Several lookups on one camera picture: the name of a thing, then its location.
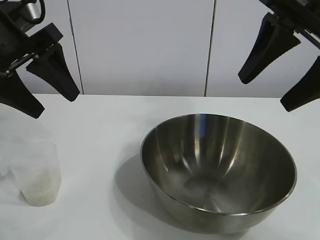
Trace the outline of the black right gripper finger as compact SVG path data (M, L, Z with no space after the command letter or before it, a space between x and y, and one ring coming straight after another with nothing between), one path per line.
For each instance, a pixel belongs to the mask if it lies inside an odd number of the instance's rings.
M299 44L293 31L268 12L261 21L253 48L238 72L239 79L243 84L250 83L273 61Z
M320 57L318 56L302 77L280 100L287 112L296 110L320 98Z

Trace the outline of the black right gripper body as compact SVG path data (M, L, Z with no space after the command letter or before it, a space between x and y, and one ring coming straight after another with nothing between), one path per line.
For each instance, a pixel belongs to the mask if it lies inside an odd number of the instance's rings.
M267 49L290 50L300 44L295 33L320 47L320 2L318 0L262 0L273 11L261 24L259 43Z

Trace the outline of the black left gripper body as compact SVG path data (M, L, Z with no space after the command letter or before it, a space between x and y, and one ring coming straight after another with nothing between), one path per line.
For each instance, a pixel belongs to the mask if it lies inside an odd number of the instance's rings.
M50 23L31 36L27 32L46 16L43 0L2 0L0 2L0 75L11 72L31 59L37 59L63 37Z

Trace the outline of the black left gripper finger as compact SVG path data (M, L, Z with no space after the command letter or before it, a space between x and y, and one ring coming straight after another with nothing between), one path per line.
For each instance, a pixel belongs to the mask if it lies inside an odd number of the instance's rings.
M0 78L0 103L12 107L34 119L45 110L31 94L16 71Z
M73 102L80 94L66 64L63 48L59 43L34 59L26 66L26 70L47 82L70 102Z

